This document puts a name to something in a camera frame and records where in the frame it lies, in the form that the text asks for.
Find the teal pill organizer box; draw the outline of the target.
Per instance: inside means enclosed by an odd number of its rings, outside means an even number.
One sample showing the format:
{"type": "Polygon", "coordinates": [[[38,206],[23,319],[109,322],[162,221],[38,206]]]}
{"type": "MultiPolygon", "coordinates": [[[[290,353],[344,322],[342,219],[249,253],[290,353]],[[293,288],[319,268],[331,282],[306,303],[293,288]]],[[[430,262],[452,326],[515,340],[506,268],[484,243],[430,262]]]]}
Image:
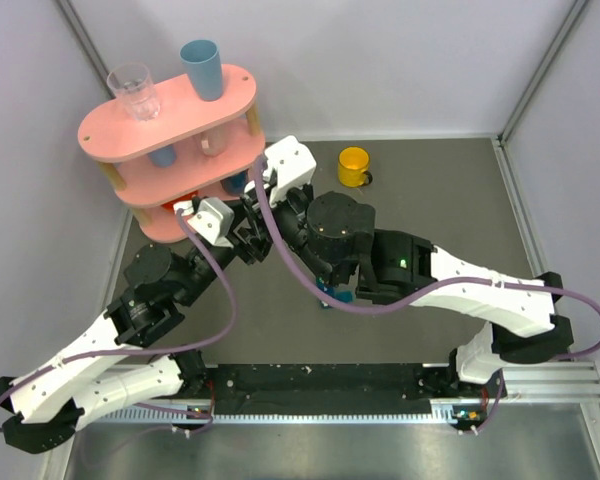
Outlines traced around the teal pill organizer box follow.
{"type": "Polygon", "coordinates": [[[335,287],[326,285],[321,279],[316,279],[316,287],[319,288],[325,295],[342,302],[352,303],[354,301],[354,294],[349,290],[339,290],[335,287]]]}

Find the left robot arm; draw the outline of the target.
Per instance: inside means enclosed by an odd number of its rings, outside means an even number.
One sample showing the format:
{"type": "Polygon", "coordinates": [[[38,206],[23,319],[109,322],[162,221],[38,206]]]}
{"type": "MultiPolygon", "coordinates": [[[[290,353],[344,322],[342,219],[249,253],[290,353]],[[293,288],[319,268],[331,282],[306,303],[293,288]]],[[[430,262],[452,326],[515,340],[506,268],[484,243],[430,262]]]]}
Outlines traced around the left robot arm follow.
{"type": "Polygon", "coordinates": [[[124,271],[126,289],[82,334],[34,371],[0,378],[6,444],[30,454],[47,452],[113,411],[204,390],[201,350],[226,337],[238,317],[225,270],[237,258],[262,261],[273,240],[271,214],[238,207],[229,215],[228,232],[213,244],[203,235],[205,211],[178,211],[176,219],[193,243],[187,255],[164,245],[142,247],[124,271]],[[180,307],[192,305],[214,281],[228,296],[227,324],[203,340],[157,347],[183,322],[180,307]]]}

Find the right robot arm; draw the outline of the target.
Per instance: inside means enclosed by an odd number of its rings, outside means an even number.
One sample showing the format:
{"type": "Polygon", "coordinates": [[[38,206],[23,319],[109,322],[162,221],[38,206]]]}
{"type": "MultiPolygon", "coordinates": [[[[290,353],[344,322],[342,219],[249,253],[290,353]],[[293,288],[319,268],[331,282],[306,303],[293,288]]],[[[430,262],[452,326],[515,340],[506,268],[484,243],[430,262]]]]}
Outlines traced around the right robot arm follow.
{"type": "Polygon", "coordinates": [[[380,315],[406,306],[450,310],[484,327],[450,355],[446,380],[467,396],[509,365],[543,363],[573,343],[569,319],[557,314],[559,275],[519,279],[465,262],[423,238],[375,226],[373,207],[309,186],[270,203],[249,184],[241,199],[262,221],[284,263],[323,303],[380,315]]]}

